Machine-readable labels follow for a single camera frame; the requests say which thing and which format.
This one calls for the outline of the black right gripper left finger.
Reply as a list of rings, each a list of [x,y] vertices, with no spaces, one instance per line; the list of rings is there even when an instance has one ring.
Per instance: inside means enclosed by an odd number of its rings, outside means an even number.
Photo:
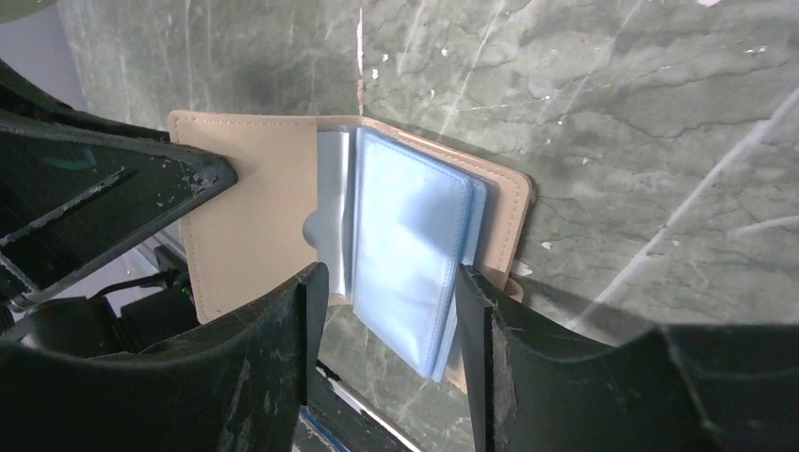
[[[5,451],[288,451],[329,296],[314,263],[266,295],[139,353],[1,344]]]

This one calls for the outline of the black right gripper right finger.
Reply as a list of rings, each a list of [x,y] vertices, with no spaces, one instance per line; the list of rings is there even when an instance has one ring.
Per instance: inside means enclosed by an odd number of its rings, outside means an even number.
[[[471,266],[456,283],[479,451],[794,451],[794,325],[658,325],[612,347]]]

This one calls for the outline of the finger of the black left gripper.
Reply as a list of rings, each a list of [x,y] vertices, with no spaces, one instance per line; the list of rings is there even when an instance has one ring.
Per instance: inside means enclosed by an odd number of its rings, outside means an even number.
[[[168,140],[167,132],[109,120],[76,110],[38,88],[1,60],[1,111],[35,121],[58,123],[98,133]]]
[[[45,302],[237,179],[225,157],[163,131],[3,113],[2,302]]]

